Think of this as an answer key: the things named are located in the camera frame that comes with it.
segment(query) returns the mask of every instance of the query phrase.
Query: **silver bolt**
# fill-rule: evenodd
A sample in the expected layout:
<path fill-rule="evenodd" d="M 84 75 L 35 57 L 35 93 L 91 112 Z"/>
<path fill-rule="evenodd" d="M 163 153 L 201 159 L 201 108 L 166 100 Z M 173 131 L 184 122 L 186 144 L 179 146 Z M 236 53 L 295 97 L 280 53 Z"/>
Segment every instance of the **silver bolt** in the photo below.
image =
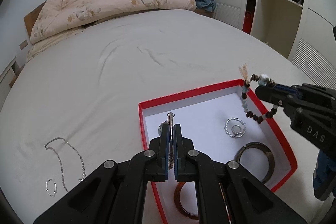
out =
<path fill-rule="evenodd" d="M 114 161 L 113 160 L 107 160 L 104 162 L 104 167 L 107 169 L 110 169 L 114 166 Z"/>
<path fill-rule="evenodd" d="M 153 157 L 155 152 L 153 150 L 148 149 L 144 152 L 144 154 L 146 157 Z"/>
<path fill-rule="evenodd" d="M 196 156 L 198 156 L 198 151 L 195 150 L 195 149 L 189 150 L 189 151 L 188 151 L 188 155 L 189 155 L 190 157 L 196 157 Z"/>
<path fill-rule="evenodd" d="M 228 166 L 231 168 L 231 169 L 237 169 L 239 167 L 239 163 L 232 160 L 228 163 Z"/>

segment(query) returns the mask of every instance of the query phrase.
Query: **bracelet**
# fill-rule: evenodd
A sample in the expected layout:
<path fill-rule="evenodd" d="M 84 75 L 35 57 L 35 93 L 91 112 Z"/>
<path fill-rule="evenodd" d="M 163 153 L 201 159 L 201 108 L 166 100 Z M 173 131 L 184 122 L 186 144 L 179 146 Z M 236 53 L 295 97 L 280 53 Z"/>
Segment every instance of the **bracelet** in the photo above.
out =
<path fill-rule="evenodd" d="M 258 124 L 261 124 L 261 122 L 263 120 L 273 118 L 273 116 L 277 113 L 277 109 L 278 109 L 279 106 L 273 105 L 273 108 L 270 111 L 268 111 L 265 114 L 258 117 L 256 114 L 253 114 L 252 111 L 249 111 L 247 109 L 247 95 L 246 95 L 246 93 L 249 91 L 250 83 L 252 81 L 258 82 L 259 85 L 270 86 L 270 87 L 275 87 L 276 83 L 272 79 L 270 79 L 267 75 L 258 76 L 258 75 L 253 74 L 251 76 L 251 78 L 248 78 L 246 67 L 247 67 L 246 64 L 239 67 L 239 71 L 240 71 L 242 77 L 244 78 L 244 86 L 243 86 L 242 91 L 241 91 L 241 98 L 242 98 L 242 105 L 241 106 L 244 108 L 244 111 L 246 113 L 247 118 L 252 118 L 253 120 L 257 121 Z"/>
<path fill-rule="evenodd" d="M 234 157 L 234 161 L 240 162 L 240 158 L 242 154 L 244 153 L 244 151 L 250 148 L 256 148 L 256 149 L 261 150 L 268 159 L 268 171 L 267 171 L 266 176 L 261 180 L 261 183 L 265 184 L 272 177 L 274 173 L 274 167 L 275 167 L 273 153 L 266 145 L 264 145 L 263 143 L 259 143 L 259 142 L 250 142 L 248 144 L 245 144 L 241 149 L 238 150 L 237 154 Z"/>
<path fill-rule="evenodd" d="M 181 193 L 181 189 L 184 186 L 185 182 L 179 182 L 175 188 L 174 191 L 174 203 L 175 206 L 177 208 L 177 210 L 184 215 L 185 217 L 188 217 L 190 219 L 196 219 L 198 220 L 198 215 L 189 213 L 186 209 L 183 208 L 181 201 L 180 201 L 180 193 Z"/>

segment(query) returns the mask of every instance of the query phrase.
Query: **reddish brown bangle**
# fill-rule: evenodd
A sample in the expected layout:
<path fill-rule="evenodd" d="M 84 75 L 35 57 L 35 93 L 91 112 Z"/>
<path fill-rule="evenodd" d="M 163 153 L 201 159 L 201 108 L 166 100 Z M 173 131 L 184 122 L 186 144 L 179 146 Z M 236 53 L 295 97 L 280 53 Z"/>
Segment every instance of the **reddish brown bangle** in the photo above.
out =
<path fill-rule="evenodd" d="M 186 209 L 183 208 L 181 201 L 180 201 L 180 193 L 181 193 L 181 189 L 183 187 L 183 185 L 185 184 L 185 182 L 179 182 L 175 188 L 175 192 L 174 192 L 174 203 L 175 206 L 177 208 L 177 210 L 184 215 L 185 217 L 188 217 L 190 219 L 196 219 L 198 220 L 198 215 L 194 215 L 192 213 L 189 213 Z"/>

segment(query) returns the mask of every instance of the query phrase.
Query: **white bed sheet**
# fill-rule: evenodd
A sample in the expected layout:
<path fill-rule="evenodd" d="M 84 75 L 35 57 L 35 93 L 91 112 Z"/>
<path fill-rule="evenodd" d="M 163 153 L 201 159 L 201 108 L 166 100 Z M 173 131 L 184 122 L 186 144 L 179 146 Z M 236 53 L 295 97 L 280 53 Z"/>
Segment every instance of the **white bed sheet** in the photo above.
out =
<path fill-rule="evenodd" d="M 112 19 L 52 46 L 25 66 L 0 113 L 6 198 L 24 223 L 32 223 L 66 194 L 58 159 L 44 148 L 49 140 L 66 138 L 83 156 L 87 175 L 105 160 L 129 160 L 142 150 L 139 102 L 240 78 L 243 63 L 250 74 L 266 73 L 285 85 L 311 82 L 257 39 L 187 10 Z M 290 129 L 282 110 L 274 118 L 298 161 L 276 194 L 310 221 L 321 205 L 311 181 L 318 150 Z M 72 189 L 81 177 L 79 157 L 61 141 L 52 147 Z M 55 198 L 46 193 L 48 178 L 58 185 Z M 161 223 L 150 184 L 143 222 Z"/>

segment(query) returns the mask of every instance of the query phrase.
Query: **chain necklace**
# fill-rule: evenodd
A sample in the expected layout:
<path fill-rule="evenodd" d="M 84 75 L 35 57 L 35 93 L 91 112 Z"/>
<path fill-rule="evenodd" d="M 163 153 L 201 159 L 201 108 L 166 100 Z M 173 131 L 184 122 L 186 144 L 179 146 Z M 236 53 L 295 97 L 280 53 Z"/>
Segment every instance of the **chain necklace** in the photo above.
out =
<path fill-rule="evenodd" d="M 85 179 L 85 177 L 86 177 L 86 175 L 85 175 L 84 162 L 83 162 L 83 158 L 82 158 L 82 156 L 81 156 L 80 153 L 77 151 L 77 149 L 74 148 L 71 144 L 68 143 L 68 141 L 67 141 L 66 139 L 64 139 L 64 138 L 62 138 L 62 137 L 54 138 L 54 139 L 52 139 L 51 141 L 47 142 L 47 143 L 44 145 L 44 147 L 46 148 L 46 150 L 51 149 L 51 150 L 54 151 L 54 153 L 56 154 L 56 156 L 57 156 L 57 158 L 58 158 L 58 161 L 59 161 L 59 164 L 60 164 L 60 166 L 61 166 L 62 184 L 63 184 L 63 187 L 64 187 L 64 189 L 66 190 L 66 192 L 69 193 L 69 191 L 68 191 L 68 189 L 66 188 L 65 183 L 64 183 L 64 173 L 63 173 L 63 165 L 62 165 L 62 162 L 61 162 L 61 158 L 59 157 L 59 154 L 56 152 L 55 149 L 53 149 L 52 147 L 47 147 L 48 144 L 50 144 L 51 142 L 56 141 L 56 140 L 63 140 L 63 141 L 64 141 L 66 144 L 68 144 L 68 145 L 69 145 L 69 146 L 70 146 L 70 147 L 71 147 L 71 148 L 78 154 L 78 156 L 80 157 L 80 159 L 81 159 L 81 163 L 82 163 L 82 172 L 83 172 L 83 174 L 82 174 L 82 178 L 79 179 L 80 182 L 83 181 L 83 180 Z M 48 182 L 49 182 L 50 180 L 53 181 L 53 179 L 48 179 L 47 182 L 46 182 L 46 185 L 45 185 L 46 190 L 47 190 L 48 193 L 49 193 L 49 191 L 48 191 Z M 49 195 L 52 196 L 52 197 L 55 197 L 55 195 L 56 195 L 56 191 L 57 191 L 56 183 L 54 182 L 54 184 L 55 184 L 55 190 L 54 190 L 54 193 L 53 193 L 53 194 L 50 194 L 50 193 L 49 193 Z"/>

